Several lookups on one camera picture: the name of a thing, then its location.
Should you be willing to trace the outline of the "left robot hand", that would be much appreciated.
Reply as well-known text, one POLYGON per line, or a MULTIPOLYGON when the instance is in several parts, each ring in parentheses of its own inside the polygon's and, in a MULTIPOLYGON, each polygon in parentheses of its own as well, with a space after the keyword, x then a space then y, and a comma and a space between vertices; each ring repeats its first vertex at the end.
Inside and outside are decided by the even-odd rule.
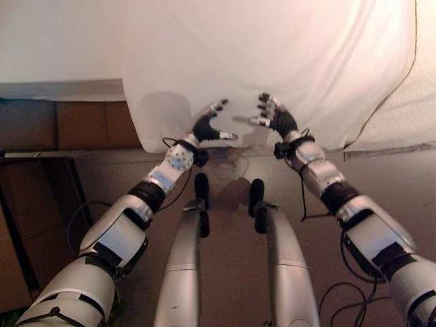
POLYGON ((193 135, 199 142, 215 140, 238 140, 238 136, 228 131, 220 131, 211 125, 211 119, 216 117, 229 102, 228 99, 219 99, 204 107, 203 113, 192 128, 193 135))

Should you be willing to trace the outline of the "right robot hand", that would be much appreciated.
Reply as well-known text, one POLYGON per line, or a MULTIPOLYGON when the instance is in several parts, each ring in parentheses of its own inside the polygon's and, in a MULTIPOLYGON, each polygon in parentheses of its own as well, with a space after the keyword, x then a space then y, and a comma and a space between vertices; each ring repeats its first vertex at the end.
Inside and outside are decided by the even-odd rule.
POLYGON ((258 96, 259 115, 249 118, 249 122, 276 131, 283 140, 287 135, 298 130, 294 117, 284 104, 270 93, 260 93, 258 96))

